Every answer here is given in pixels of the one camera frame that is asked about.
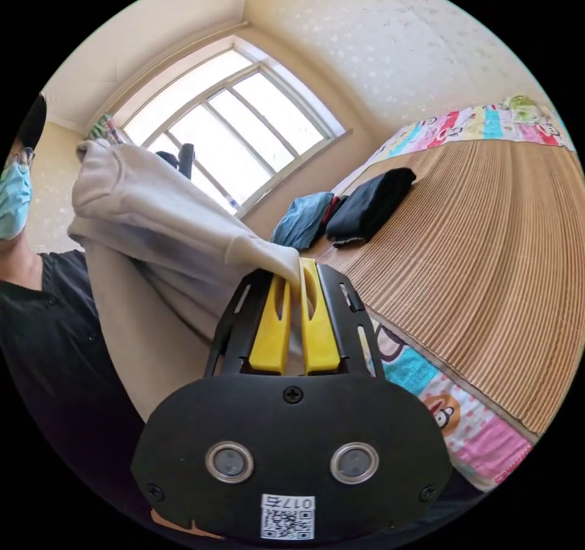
man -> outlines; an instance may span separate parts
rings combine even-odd
[[[37,254],[26,237],[46,110],[39,95],[0,165],[0,353],[31,416],[77,475],[126,515],[171,532],[130,474],[144,423],[105,346],[85,255]]]

qr code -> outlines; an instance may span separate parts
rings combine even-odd
[[[280,495],[264,496],[262,534],[272,540],[312,540],[314,538],[314,498]]]

window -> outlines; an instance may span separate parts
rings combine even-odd
[[[335,138],[298,90],[234,48],[159,91],[123,129],[153,152],[177,155],[182,144],[193,144],[193,183],[232,214]]]

white cloth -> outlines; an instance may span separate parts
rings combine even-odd
[[[144,148],[85,141],[77,155],[68,233],[85,249],[112,362],[147,420],[203,375],[215,327],[242,277],[262,268],[298,292],[299,254],[260,239]]]

glasses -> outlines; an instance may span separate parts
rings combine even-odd
[[[8,178],[8,173],[13,164],[18,164],[21,172],[26,172],[30,169],[35,153],[32,148],[22,148],[19,152],[11,154],[4,163],[4,168],[0,173],[0,183],[3,183]]]

